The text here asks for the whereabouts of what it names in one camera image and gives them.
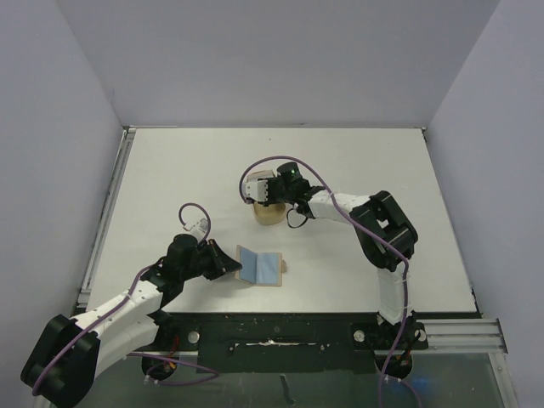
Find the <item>stack of credit cards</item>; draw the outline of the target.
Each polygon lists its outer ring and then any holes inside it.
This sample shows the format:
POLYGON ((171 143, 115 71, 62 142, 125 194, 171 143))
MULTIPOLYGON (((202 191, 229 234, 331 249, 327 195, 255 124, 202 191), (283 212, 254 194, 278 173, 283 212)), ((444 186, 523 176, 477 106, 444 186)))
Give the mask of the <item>stack of credit cards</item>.
POLYGON ((275 172, 273 170, 263 170, 263 171, 256 171, 253 173, 249 173, 246 176, 247 181, 253 181, 253 180, 260 180, 260 179, 270 179, 275 176, 275 172))

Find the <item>beige leather card holder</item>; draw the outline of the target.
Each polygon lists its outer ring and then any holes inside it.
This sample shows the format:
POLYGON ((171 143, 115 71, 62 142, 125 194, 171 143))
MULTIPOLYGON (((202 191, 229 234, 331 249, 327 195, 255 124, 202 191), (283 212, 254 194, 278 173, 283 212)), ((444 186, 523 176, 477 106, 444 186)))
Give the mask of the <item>beige leather card holder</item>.
POLYGON ((282 286, 287 266, 280 252, 254 252, 238 245, 235 259, 241 264, 235 272, 238 281, 252 286, 282 286))

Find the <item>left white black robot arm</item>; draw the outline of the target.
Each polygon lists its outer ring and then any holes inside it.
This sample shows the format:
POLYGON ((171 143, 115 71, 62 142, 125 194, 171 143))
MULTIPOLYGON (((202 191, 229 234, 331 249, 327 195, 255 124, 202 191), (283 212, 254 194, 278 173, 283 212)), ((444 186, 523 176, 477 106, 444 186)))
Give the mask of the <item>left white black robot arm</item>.
POLYGON ((140 270, 123 293, 83 314, 52 318, 42 331, 20 378, 35 397, 58 407, 74 407, 94 379, 133 351, 164 349, 173 339, 164 307, 184 284, 214 281, 242 268, 213 240, 176 235, 167 253, 140 270))

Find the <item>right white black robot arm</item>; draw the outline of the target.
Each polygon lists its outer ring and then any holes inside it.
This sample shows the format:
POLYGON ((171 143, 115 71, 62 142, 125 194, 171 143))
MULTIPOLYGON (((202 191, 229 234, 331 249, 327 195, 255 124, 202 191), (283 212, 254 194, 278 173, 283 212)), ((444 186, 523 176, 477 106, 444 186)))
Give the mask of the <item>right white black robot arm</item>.
POLYGON ((386 190, 374 195, 335 193, 323 179, 314 185, 304 178, 301 165, 289 161, 276 171, 245 176, 239 183, 242 198, 263 207, 288 204, 306 219, 353 226, 365 257, 377 268, 378 313, 385 320, 378 327, 379 339, 390 348, 399 347, 409 337, 408 274, 416 229, 386 190))

